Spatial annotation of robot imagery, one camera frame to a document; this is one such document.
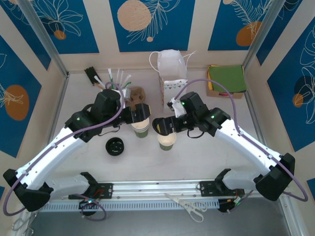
black cup lid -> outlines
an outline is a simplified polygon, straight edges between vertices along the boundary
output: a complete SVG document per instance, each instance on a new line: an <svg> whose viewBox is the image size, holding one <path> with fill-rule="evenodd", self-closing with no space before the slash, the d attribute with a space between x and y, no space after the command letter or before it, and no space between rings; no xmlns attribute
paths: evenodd
<svg viewBox="0 0 315 236"><path fill-rule="evenodd" d="M106 150L112 156L118 156L124 151L124 143L120 138L111 138L106 143Z"/></svg>

green paper cup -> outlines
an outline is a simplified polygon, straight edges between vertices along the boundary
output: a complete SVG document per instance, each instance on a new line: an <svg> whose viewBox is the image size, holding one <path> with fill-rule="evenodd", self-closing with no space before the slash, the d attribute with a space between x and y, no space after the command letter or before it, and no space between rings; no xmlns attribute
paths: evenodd
<svg viewBox="0 0 315 236"><path fill-rule="evenodd" d="M145 138L149 133L149 124L150 120L147 118L142 122L133 123L131 126L138 138Z"/></svg>
<svg viewBox="0 0 315 236"><path fill-rule="evenodd" d="M167 136L163 136L163 135L158 134L157 140L158 140L159 146L162 150L169 151L172 149L172 147L176 141L176 134L172 133L172 134L169 134Z"/></svg>

white table surface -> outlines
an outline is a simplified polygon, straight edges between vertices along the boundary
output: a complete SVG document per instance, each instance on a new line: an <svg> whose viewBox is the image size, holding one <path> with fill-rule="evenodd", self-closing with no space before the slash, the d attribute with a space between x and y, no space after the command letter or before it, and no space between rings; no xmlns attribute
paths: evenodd
<svg viewBox="0 0 315 236"><path fill-rule="evenodd" d="M206 78L206 70L191 70L189 80ZM125 71L130 73L132 86L141 86L146 92L146 103L151 106L150 121L163 114L158 74L153 70ZM99 73L103 81L108 81L106 73ZM220 107L232 116L231 101L228 98L206 96L206 82L197 82L187 91L197 92L208 108ZM71 74L64 96L55 135L74 112L93 103L100 90L93 87L86 74ZM253 122L245 98L235 100L239 125L256 137ZM110 156L106 142L119 137L125 144L124 152L119 156ZM177 134L177 141L170 151L160 149L157 134L150 126L149 135L144 139L135 136L131 125L122 125L118 133L102 137L93 137L86 145L75 151L55 171L54 176L70 176L80 172L89 172L98 181L131 180L181 180L215 178L225 168L251 166L235 149L227 143L205 134L199 139L190 139L186 132Z"/></svg>

green paper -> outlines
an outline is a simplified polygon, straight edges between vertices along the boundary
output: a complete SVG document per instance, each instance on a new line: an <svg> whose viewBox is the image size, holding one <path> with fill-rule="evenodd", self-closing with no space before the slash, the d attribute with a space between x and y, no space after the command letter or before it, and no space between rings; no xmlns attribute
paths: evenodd
<svg viewBox="0 0 315 236"><path fill-rule="evenodd" d="M137 132L137 131L134 130L134 133L136 134L136 136L137 136L138 138L142 139L142 138L145 138L145 137L148 135L149 129L147 129L146 131L144 131L144 132L142 132L142 133Z"/></svg>
<svg viewBox="0 0 315 236"><path fill-rule="evenodd" d="M172 149L172 147L173 147L173 144L170 145L170 146L164 146L164 145L162 145L162 144L159 144L159 147L160 147L162 150L164 150L164 151L170 151L170 150Z"/></svg>
<svg viewBox="0 0 315 236"><path fill-rule="evenodd" d="M244 92L247 90L243 68L241 65L211 66L209 68L211 80L223 85L229 92ZM219 85L212 83L213 90L225 92Z"/></svg>

cardboard box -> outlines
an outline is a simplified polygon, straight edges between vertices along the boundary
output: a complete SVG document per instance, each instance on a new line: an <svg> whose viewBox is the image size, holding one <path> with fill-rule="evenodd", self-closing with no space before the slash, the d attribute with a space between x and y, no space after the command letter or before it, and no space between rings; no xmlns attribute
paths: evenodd
<svg viewBox="0 0 315 236"><path fill-rule="evenodd" d="M209 80L211 79L210 74L209 74L209 67L207 70L207 78ZM208 86L206 86L206 90L207 90L206 92L207 92L208 97L227 97L227 98L229 98L229 96L226 93L214 91L211 82L209 82ZM234 93L231 93L231 95L234 99L241 99L244 96L244 93L243 92L234 92Z"/></svg>

